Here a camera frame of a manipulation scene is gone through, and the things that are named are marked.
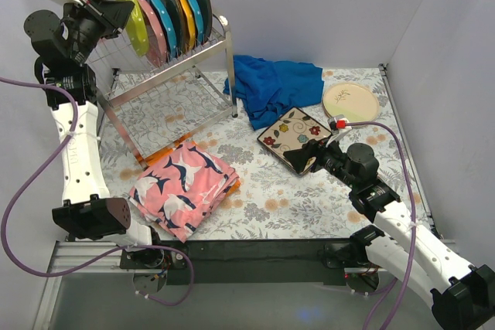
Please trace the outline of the green polka dot plate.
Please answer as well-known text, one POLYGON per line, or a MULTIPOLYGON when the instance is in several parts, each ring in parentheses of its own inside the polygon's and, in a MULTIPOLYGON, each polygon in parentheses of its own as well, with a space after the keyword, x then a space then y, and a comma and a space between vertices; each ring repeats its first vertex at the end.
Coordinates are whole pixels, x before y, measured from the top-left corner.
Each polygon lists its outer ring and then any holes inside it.
POLYGON ((144 17, 138 0, 118 0, 129 1, 133 4, 129 19, 125 26, 125 31, 137 56, 142 57, 149 51, 149 38, 145 26, 144 17))

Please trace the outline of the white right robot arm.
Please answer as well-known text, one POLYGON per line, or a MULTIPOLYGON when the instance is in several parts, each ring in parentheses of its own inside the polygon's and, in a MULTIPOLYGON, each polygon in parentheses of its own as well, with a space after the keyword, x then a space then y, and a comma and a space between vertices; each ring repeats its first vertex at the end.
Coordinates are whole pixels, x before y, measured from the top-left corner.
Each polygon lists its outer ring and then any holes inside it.
POLYGON ((350 188, 354 208, 372 223, 370 234, 350 246, 359 266, 374 263, 402 280, 432 310, 444 329, 477 329, 494 317, 494 272, 455 253, 427 227, 377 174, 379 161, 366 144, 346 151, 311 140, 285 159, 297 171, 310 160, 350 188))

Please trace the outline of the square floral plate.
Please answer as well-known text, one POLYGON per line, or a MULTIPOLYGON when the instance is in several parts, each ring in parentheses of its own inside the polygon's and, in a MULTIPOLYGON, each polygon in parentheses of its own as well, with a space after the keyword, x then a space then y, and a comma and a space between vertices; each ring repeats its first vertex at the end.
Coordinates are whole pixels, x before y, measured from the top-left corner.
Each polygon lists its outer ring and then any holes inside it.
POLYGON ((285 157, 285 153, 301 150, 310 140, 320 141, 330 135, 331 132, 326 125, 321 124, 300 108, 294 107, 267 127, 257 140, 264 149, 287 165, 295 174, 304 175, 311 169, 316 158, 307 158, 305 167, 297 170, 285 157))

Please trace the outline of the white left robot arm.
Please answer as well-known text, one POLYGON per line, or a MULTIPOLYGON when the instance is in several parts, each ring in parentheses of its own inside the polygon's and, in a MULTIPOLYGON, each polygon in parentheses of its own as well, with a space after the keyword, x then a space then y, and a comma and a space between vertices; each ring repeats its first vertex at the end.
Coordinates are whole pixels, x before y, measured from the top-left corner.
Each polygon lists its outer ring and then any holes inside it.
POLYGON ((53 222, 73 237, 139 246, 138 259, 149 268, 164 260, 150 227, 131 216, 128 201, 111 196, 101 170, 97 139, 97 84, 86 61, 100 39, 113 39, 125 27, 134 5, 129 0, 76 0, 63 3, 63 17, 42 9, 24 21, 38 57, 35 76, 63 144, 62 204, 53 222))

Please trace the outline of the cream round plate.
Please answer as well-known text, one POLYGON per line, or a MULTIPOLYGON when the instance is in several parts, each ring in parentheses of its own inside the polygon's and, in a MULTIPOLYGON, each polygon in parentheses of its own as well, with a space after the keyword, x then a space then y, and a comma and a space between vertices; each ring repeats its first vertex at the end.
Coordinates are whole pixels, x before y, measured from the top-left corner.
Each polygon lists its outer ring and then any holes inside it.
POLYGON ((377 97, 367 87, 352 82, 331 85, 322 104, 329 116, 342 114, 351 122, 374 121, 380 113, 377 97))

